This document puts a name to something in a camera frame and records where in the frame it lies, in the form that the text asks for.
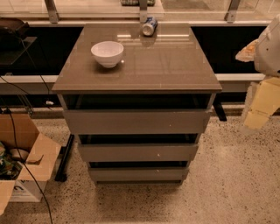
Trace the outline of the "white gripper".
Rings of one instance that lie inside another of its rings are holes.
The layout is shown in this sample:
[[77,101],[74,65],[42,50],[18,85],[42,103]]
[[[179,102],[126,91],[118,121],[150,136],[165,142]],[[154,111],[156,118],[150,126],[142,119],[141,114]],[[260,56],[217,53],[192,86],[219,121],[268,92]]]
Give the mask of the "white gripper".
[[259,130],[280,108],[280,14],[263,30],[258,40],[244,46],[235,58],[241,62],[254,61],[255,70],[275,76],[248,87],[242,112],[243,127]]

